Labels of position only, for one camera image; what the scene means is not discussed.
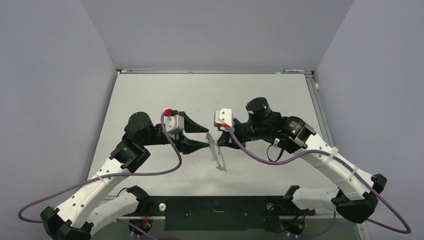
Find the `purple cable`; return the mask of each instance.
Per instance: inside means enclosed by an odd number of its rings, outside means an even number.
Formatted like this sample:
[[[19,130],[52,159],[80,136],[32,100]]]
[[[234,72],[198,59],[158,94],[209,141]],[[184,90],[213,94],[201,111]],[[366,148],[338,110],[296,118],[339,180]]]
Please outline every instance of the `purple cable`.
[[[178,156],[179,162],[178,162],[178,165],[176,167],[174,167],[172,169],[169,169],[169,170],[166,170],[166,171],[161,171],[161,172],[152,172],[152,173],[130,173],[130,172],[126,172],[126,173],[111,173],[111,174],[102,175],[100,177],[102,177],[102,178],[108,178],[108,177],[126,177],[126,176],[158,176],[158,175],[169,174],[169,173],[172,173],[175,170],[179,169],[181,167],[181,164],[183,164],[183,159],[181,158],[180,152],[178,151],[177,147],[175,146],[174,142],[172,141],[170,135],[168,134],[168,132],[167,132],[167,130],[165,128],[164,116],[165,116],[165,112],[163,112],[162,115],[160,116],[160,124],[162,126],[162,130],[163,130],[163,133],[165,134],[166,139],[168,140],[169,144],[172,146],[173,150],[175,151],[176,155]],[[72,189],[76,189],[78,187],[84,186],[86,184],[90,184],[90,183],[95,182],[95,181],[98,181],[98,180],[99,180],[98,178],[92,178],[90,180],[87,180],[87,181],[78,183],[76,185],[70,186],[70,187],[68,187],[68,188],[66,188],[66,189],[64,189],[62,191],[59,191],[59,192],[57,192],[55,194],[52,194],[50,196],[46,196],[46,197],[41,198],[41,199],[39,199],[37,201],[33,201],[33,202],[27,204],[26,206],[24,206],[23,208],[21,208],[19,210],[19,212],[17,213],[17,217],[20,220],[25,221],[25,222],[41,224],[41,223],[43,223],[41,220],[34,220],[34,219],[26,218],[26,217],[22,216],[22,212],[24,212],[27,208],[29,208],[31,206],[34,206],[34,205],[39,204],[39,203],[42,203],[44,201],[47,201],[47,200],[52,199],[54,197],[57,197],[57,196],[59,196],[59,195],[61,195],[63,193],[66,193],[68,191],[71,191]]]
[[[135,229],[135,230],[139,231],[140,233],[142,233],[143,235],[145,235],[146,237],[148,237],[148,238],[150,238],[150,239],[152,239],[152,240],[178,240],[177,238],[174,238],[174,237],[154,237],[154,236],[152,236],[152,235],[148,234],[147,232],[143,231],[143,230],[142,230],[141,228],[139,228],[138,226],[136,226],[136,225],[132,224],[132,223],[131,223],[131,222],[129,222],[129,221],[125,221],[125,220],[122,220],[122,219],[117,219],[116,221],[117,221],[117,222],[121,222],[121,223],[124,223],[124,224],[129,225],[129,226],[130,226],[130,227],[132,227],[133,229]]]
[[[305,155],[305,154],[323,154],[326,156],[330,156],[331,154],[329,152],[326,151],[322,151],[322,150],[317,150],[317,149],[313,149],[313,150],[305,150],[299,154],[296,154],[292,157],[290,157],[287,160],[284,161],[279,161],[279,162],[270,162],[264,159],[261,159],[257,156],[255,156],[253,153],[251,153],[250,151],[248,151],[243,145],[242,143],[237,139],[236,135],[234,134],[234,131],[230,128],[230,127],[226,127],[225,128],[229,134],[231,135],[232,139],[234,140],[234,142],[237,144],[237,146],[243,150],[243,152],[245,152],[247,155],[249,155],[251,158],[264,163],[264,164],[268,164],[268,165],[283,165],[283,164],[288,164],[290,162],[292,162],[293,160],[300,158],[301,156]],[[336,160],[337,162],[339,162],[340,164],[342,164],[344,167],[346,167],[347,169],[349,169],[349,171],[353,172],[354,169],[349,166],[346,162],[344,162],[343,160],[341,160],[340,158],[338,158],[337,156],[333,157],[334,160]],[[385,229],[388,230],[392,230],[394,232],[397,233],[401,233],[401,234],[410,234],[411,233],[411,228],[408,225],[407,221],[405,221],[405,219],[398,213],[398,211],[396,211],[378,192],[376,192],[361,176],[359,176],[358,173],[354,173],[353,174],[362,184],[364,184],[370,191],[372,194],[374,194],[384,205],[386,205],[386,207],[400,220],[400,222],[402,222],[403,226],[406,228],[406,230],[401,230],[401,229],[397,229],[391,226],[387,226],[386,224],[380,223],[378,221],[372,220],[372,219],[367,219],[368,222],[373,223],[373,224],[377,224],[380,227],[383,227]]]

